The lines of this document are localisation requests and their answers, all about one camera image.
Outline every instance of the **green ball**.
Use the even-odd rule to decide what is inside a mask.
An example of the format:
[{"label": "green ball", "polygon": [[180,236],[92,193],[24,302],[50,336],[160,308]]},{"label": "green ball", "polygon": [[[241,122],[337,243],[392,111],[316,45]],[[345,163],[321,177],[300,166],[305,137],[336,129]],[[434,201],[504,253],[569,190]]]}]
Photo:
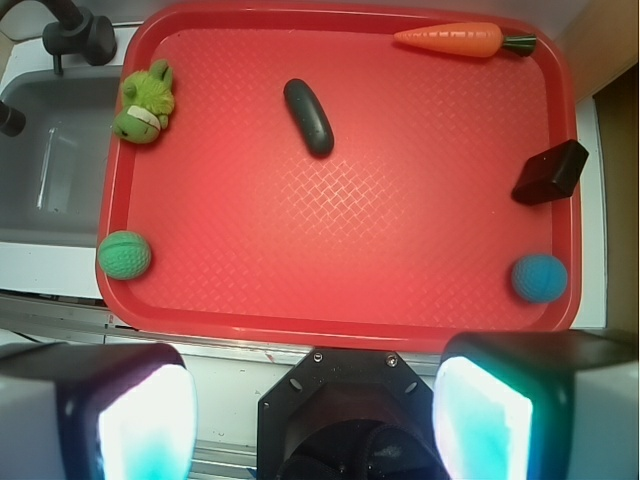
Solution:
[{"label": "green ball", "polygon": [[98,263],[111,278],[131,280],[149,268],[151,249],[137,233],[126,230],[113,232],[98,248]]}]

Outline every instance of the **green plush frog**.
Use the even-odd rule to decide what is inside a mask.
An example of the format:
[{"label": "green plush frog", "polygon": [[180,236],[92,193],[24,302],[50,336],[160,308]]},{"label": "green plush frog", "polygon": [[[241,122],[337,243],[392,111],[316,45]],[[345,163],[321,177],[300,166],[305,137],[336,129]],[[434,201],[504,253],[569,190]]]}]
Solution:
[{"label": "green plush frog", "polygon": [[151,143],[169,126],[175,107],[171,93],[173,70],[156,60],[149,71],[129,75],[122,83],[122,111],[113,121],[113,133],[132,143]]}]

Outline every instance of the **black faucet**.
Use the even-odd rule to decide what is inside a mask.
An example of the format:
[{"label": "black faucet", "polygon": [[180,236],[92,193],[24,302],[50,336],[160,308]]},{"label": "black faucet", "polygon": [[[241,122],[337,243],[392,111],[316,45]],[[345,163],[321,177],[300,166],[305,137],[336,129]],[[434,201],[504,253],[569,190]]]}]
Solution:
[{"label": "black faucet", "polygon": [[24,129],[25,123],[26,118],[22,112],[8,107],[0,100],[0,132],[15,137]]},{"label": "black faucet", "polygon": [[[0,0],[0,20],[23,0]],[[62,55],[79,53],[89,65],[104,65],[116,54],[116,37],[111,21],[94,17],[71,0],[37,0],[56,17],[42,33],[45,50],[53,55],[53,71],[62,75]]]}]

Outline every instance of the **gray sink basin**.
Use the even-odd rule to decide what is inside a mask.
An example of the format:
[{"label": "gray sink basin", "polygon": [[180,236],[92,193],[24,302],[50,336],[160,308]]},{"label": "gray sink basin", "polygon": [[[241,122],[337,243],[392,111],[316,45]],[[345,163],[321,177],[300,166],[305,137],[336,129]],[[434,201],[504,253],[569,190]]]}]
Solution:
[{"label": "gray sink basin", "polygon": [[26,127],[0,134],[0,241],[93,247],[120,67],[34,72],[0,98]]}]

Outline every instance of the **orange carrot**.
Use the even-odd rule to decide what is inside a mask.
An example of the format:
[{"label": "orange carrot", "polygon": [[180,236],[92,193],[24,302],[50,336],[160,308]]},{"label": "orange carrot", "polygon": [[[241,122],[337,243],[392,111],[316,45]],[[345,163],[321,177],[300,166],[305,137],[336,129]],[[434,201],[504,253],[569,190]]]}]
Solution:
[{"label": "orange carrot", "polygon": [[535,35],[505,37],[494,23],[449,23],[416,28],[396,33],[393,38],[414,47],[454,55],[486,58],[500,48],[518,55],[531,55],[536,44]]}]

